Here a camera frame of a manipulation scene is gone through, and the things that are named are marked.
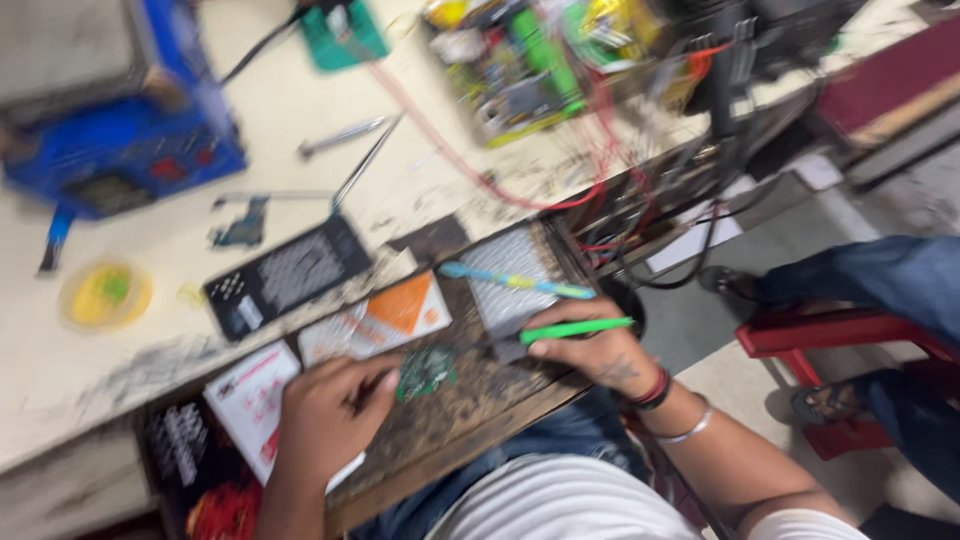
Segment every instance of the tattooed hand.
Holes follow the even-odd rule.
[[[622,316],[609,298],[564,300],[534,315],[524,328]],[[528,353],[576,367],[629,399],[642,396],[657,382],[657,364],[628,329],[605,330],[588,339],[541,339],[530,345]]]

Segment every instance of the green pen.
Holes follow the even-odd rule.
[[[630,317],[620,317],[618,319],[598,319],[595,321],[580,321],[578,323],[561,323],[548,327],[521,330],[520,343],[530,345],[538,339],[544,337],[569,337],[570,335],[579,335],[590,333],[592,331],[603,331],[613,328],[624,328],[632,326],[634,319]]]

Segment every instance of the yellow container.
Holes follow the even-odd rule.
[[[123,260],[98,260],[60,291],[60,314],[71,326],[107,330],[128,325],[150,305],[150,275]]]

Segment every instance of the bracelet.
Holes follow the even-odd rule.
[[[664,368],[660,368],[660,376],[657,377],[657,383],[654,384],[653,388],[639,398],[630,401],[630,405],[640,410],[653,410],[657,408],[666,400],[667,395],[670,393],[672,383],[673,378],[670,377],[670,372]]]
[[[703,396],[703,394],[697,394],[697,396],[700,399],[704,400],[704,403],[707,404],[707,410],[704,411],[704,417],[700,419],[700,422],[697,422],[697,425],[694,426],[692,430],[684,433],[683,435],[678,435],[676,437],[656,437],[655,436],[654,438],[657,439],[657,442],[661,444],[679,443],[681,441],[685,441],[686,439],[704,430],[704,428],[707,426],[707,424],[710,421],[710,416],[713,415],[713,405],[710,404],[710,401],[708,401],[707,398]]]

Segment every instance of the sandal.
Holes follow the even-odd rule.
[[[812,386],[810,388],[804,388],[803,390],[797,392],[793,395],[793,398],[790,399],[790,405],[793,407],[794,412],[796,412],[801,418],[806,420],[810,424],[815,424],[817,426],[826,426],[827,424],[836,424],[840,422],[840,419],[828,418],[824,416],[823,413],[819,412],[815,408],[815,405],[811,405],[806,402],[806,398],[820,392],[824,388],[830,389],[830,395],[827,397],[826,405],[833,409],[836,412],[848,412],[850,416],[866,412],[867,409],[862,406],[842,404],[839,402],[838,398],[840,397],[840,392],[846,387],[847,382],[837,382],[834,384],[821,384],[820,386]]]
[[[740,278],[750,276],[745,272],[738,272],[728,266],[708,266],[700,271],[697,281],[705,290],[721,296],[734,296],[747,302],[756,302],[756,299],[745,294],[736,286]]]

